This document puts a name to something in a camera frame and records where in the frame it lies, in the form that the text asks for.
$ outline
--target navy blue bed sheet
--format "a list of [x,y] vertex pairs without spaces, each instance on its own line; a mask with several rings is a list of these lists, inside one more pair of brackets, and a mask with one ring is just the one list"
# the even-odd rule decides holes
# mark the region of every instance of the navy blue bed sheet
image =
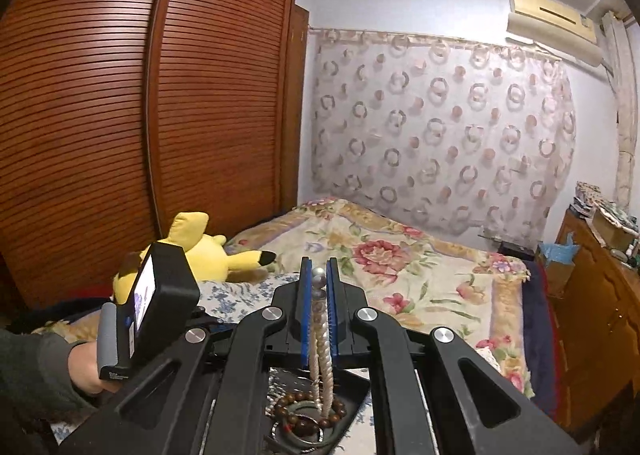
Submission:
[[522,284],[522,313],[524,353],[536,394],[532,402],[553,419],[558,408],[556,354],[545,273],[535,261],[525,261],[525,264],[531,273],[529,281]]

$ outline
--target curtain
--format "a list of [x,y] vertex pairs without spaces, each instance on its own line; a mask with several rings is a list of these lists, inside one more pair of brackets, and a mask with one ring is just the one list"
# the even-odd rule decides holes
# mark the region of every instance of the curtain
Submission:
[[618,102],[618,169],[614,201],[628,210],[636,163],[638,139],[638,91],[631,45],[624,24],[607,12],[602,19],[613,69],[612,87]]
[[542,236],[575,143],[552,56],[428,36],[324,30],[314,189],[415,228]]

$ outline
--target yellow plush toy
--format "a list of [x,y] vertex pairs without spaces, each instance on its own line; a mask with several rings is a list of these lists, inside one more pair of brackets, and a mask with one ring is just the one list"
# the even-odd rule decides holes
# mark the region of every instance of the yellow plush toy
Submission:
[[[196,281],[225,281],[229,271],[258,269],[275,260],[276,255],[271,251],[244,251],[237,255],[227,255],[222,247],[226,242],[225,237],[204,234],[208,222],[207,213],[178,213],[171,224],[169,235],[159,241],[180,245],[184,249]],[[140,254],[130,253],[113,279],[113,294],[118,304],[123,304],[129,297],[147,250],[148,247]]]

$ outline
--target person's hand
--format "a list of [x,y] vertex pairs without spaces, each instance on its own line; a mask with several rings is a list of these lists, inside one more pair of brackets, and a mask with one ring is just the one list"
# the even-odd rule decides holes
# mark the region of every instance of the person's hand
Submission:
[[102,390],[118,391],[121,383],[103,381],[98,377],[98,362],[95,341],[76,345],[67,359],[69,376],[76,388],[88,395],[96,395]]

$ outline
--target louvered door panel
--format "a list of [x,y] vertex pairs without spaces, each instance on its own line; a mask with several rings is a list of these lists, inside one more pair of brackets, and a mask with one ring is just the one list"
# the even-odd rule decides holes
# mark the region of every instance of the louvered door panel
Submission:
[[0,250],[28,305],[154,237],[142,146],[154,0],[13,0],[0,20]]
[[158,78],[161,218],[231,235],[274,214],[289,0],[169,0]]

